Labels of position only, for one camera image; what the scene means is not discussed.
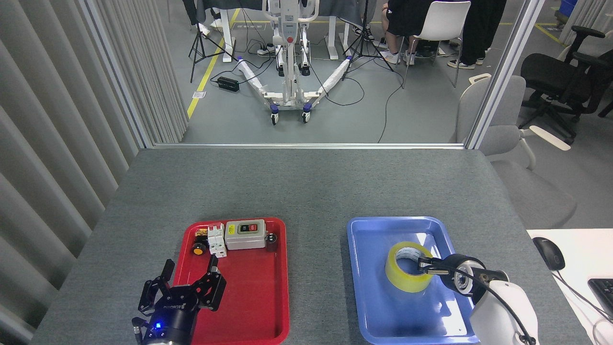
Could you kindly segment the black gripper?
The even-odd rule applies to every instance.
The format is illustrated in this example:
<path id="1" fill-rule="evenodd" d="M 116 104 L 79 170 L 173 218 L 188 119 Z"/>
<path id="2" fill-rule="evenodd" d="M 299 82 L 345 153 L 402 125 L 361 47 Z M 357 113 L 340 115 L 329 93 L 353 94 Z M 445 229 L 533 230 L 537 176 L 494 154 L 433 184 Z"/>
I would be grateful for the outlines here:
<path id="1" fill-rule="evenodd" d="M 170 287 L 175 262 L 167 259 L 158 277 L 147 280 L 141 293 L 138 311 L 151 314 L 149 321 L 134 317 L 132 328 L 138 345 L 190 345 L 199 309 L 219 309 L 227 281 L 217 267 L 218 259 L 210 255 L 206 273 L 190 287 Z M 156 301 L 156 295 L 162 297 Z"/>
<path id="2" fill-rule="evenodd" d="M 440 276 L 442 283 L 455 292 L 472 292 L 474 286 L 473 279 L 466 277 L 461 273 L 454 270 L 440 268 L 440 266 L 448 266 L 458 271 L 473 276 L 475 269 L 485 269 L 483 262 L 474 257 L 468 257 L 467 255 L 454 253 L 447 256 L 444 260 L 440 258 L 418 258 L 418 268 L 428 275 Z"/>

